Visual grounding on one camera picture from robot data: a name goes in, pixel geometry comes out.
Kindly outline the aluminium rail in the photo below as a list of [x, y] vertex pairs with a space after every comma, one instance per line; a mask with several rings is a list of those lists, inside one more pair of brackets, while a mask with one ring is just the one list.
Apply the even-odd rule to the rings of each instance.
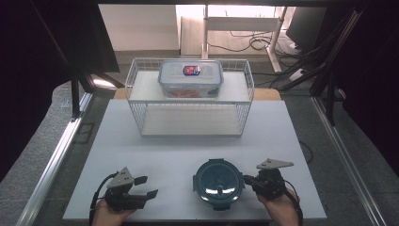
[[63, 159], [69, 150], [73, 137], [75, 136], [88, 105], [92, 99], [91, 93], [84, 93], [78, 104], [78, 114], [72, 119], [64, 130], [61, 139], [46, 165], [32, 195], [30, 196], [23, 212], [21, 213], [15, 226], [32, 226], [45, 201], [45, 198], [56, 178], [62, 165]]
[[346, 146], [344, 145], [338, 131], [328, 121], [322, 102], [316, 97], [311, 97], [311, 102], [327, 131], [328, 137], [332, 142], [334, 150], [340, 158], [341, 164], [343, 165], [343, 168], [349, 177], [352, 187], [354, 188], [368, 219], [373, 226], [379, 226], [377, 221], [375, 220], [373, 207], [370, 204], [370, 192], [366, 184], [364, 184], [364, 181], [362, 180], [359, 171], [356, 168], [349, 152], [347, 151]]

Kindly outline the black curtain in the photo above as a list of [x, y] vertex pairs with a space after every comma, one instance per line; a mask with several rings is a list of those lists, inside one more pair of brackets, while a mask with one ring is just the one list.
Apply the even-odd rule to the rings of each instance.
[[399, 0], [368, 0], [333, 67], [343, 108], [399, 176]]
[[117, 73], [97, 0], [0, 0], [0, 182], [35, 134], [58, 86]]

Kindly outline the person's right hand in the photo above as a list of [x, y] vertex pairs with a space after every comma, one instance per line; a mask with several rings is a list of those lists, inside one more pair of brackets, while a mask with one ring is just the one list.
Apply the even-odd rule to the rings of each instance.
[[295, 206], [285, 194], [272, 201], [262, 195], [257, 195], [257, 198], [279, 226], [299, 226], [299, 217]]

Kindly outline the round dark blue food container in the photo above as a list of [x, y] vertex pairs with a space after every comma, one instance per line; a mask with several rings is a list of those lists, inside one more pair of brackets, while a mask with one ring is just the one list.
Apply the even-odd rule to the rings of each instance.
[[193, 190], [215, 211], [230, 209], [244, 188], [243, 174], [223, 158], [209, 159], [193, 175]]

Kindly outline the white wire rack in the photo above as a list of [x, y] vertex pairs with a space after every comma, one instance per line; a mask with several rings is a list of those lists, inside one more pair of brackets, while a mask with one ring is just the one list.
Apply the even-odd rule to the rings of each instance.
[[142, 136], [224, 136], [243, 134], [254, 96], [249, 63], [222, 59], [224, 78], [214, 98], [168, 97], [158, 82], [163, 60], [136, 58], [125, 82], [125, 95]]

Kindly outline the black monitor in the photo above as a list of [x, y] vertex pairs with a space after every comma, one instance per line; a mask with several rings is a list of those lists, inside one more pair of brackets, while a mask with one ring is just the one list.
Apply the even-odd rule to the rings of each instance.
[[286, 35], [304, 52], [315, 49], [326, 37], [326, 8], [296, 7]]

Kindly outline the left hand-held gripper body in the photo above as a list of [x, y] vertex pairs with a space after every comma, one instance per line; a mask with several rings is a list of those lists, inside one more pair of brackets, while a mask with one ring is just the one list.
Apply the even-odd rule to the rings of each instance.
[[106, 186], [104, 199], [112, 210], [125, 211], [144, 208], [147, 196], [129, 193], [134, 186], [134, 179], [131, 172], [127, 168], [123, 168]]

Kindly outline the person's left hand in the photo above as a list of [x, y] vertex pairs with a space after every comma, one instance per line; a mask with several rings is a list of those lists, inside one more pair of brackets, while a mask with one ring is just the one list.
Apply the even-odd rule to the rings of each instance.
[[121, 224], [136, 210], [114, 212], [105, 200], [96, 204], [95, 214], [91, 226], [121, 226]]

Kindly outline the clear rectangular food container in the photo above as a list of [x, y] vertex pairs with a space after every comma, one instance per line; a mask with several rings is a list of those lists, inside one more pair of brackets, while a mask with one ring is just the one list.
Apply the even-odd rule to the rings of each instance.
[[215, 98], [224, 83], [223, 69], [217, 60], [167, 59], [158, 83], [168, 98]]

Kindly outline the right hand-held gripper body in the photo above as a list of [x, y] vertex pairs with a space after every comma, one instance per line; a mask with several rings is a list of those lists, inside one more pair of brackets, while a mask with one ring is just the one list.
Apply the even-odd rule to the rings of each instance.
[[267, 158], [256, 166], [259, 171], [258, 175], [251, 180], [252, 189], [268, 200], [282, 196], [287, 188], [280, 169], [291, 167], [293, 164], [293, 162]]

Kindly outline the white desk frame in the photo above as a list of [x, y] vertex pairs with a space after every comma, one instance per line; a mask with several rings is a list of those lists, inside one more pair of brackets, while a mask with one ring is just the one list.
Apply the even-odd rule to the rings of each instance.
[[203, 38], [201, 57], [209, 56], [208, 33], [210, 31], [246, 31], [246, 32], [271, 32], [271, 41], [266, 47], [266, 52], [275, 73], [282, 69], [276, 56], [276, 45], [284, 23], [287, 7], [282, 7], [278, 17], [233, 17], [210, 16], [209, 5], [203, 7]]

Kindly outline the black metal stand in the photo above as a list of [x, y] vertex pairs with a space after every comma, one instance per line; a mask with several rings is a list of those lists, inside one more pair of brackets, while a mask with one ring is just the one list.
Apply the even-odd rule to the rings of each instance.
[[327, 106], [326, 118], [329, 123], [334, 126], [333, 108], [335, 102], [335, 76], [332, 72], [332, 66], [340, 53], [351, 31], [359, 20], [361, 13], [357, 12], [355, 8], [350, 8], [342, 20], [337, 24], [329, 38], [325, 41], [323, 48], [326, 50], [325, 56], [322, 57], [315, 68], [308, 71], [293, 82], [279, 88], [280, 91], [285, 91], [298, 86], [305, 81], [315, 78], [309, 92], [311, 96], [320, 96], [324, 90], [327, 91]]
[[[105, 82], [109, 82], [115, 88], [123, 88], [124, 85], [118, 80], [114, 79], [110, 75], [106, 73], [96, 73], [96, 76], [103, 79]], [[95, 91], [96, 85], [94, 83], [94, 79], [91, 77], [89, 73], [86, 73], [82, 70], [75, 70], [72, 72], [72, 121], [78, 119], [81, 114], [80, 110], [80, 99], [79, 99], [79, 87], [82, 87], [84, 91], [88, 93], [93, 93]]]

